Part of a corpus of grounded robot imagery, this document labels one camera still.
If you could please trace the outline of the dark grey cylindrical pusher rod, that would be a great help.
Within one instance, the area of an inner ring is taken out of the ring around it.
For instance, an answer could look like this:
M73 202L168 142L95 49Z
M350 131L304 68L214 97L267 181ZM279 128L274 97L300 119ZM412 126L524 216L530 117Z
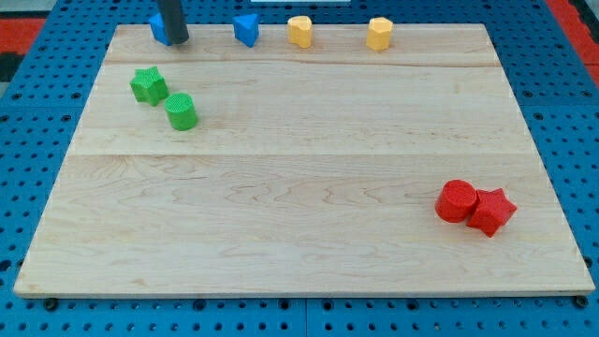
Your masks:
M186 42L189 39L189 33L182 0L157 0L157 6L168 41L173 45Z

